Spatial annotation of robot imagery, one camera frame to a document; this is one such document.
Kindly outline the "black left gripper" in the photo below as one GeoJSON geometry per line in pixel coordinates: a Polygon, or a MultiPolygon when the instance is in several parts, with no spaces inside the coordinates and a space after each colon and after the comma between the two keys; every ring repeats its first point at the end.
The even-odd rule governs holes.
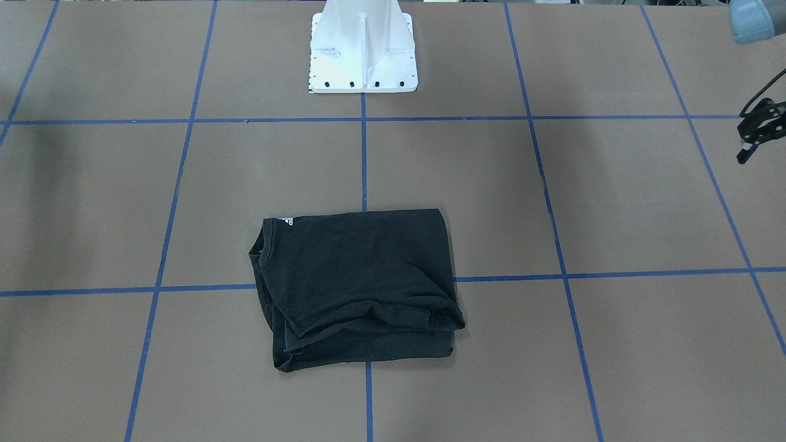
{"type": "Polygon", "coordinates": [[[761,99],[752,113],[742,118],[737,132],[741,140],[741,150],[736,154],[740,165],[755,153],[760,143],[784,138],[785,136],[785,102],[776,103],[770,98],[761,99]]]}

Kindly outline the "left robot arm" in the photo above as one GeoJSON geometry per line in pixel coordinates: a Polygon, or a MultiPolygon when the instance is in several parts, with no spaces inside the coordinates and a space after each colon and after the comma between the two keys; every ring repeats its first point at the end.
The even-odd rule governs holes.
{"type": "MultiPolygon", "coordinates": [[[[730,25],[735,43],[739,45],[763,42],[781,36],[785,31],[784,1],[730,1],[730,25]]],[[[785,104],[765,97],[780,79],[781,70],[744,104],[739,112],[736,131],[742,142],[736,161],[744,165],[765,143],[785,137],[785,104]]]]}

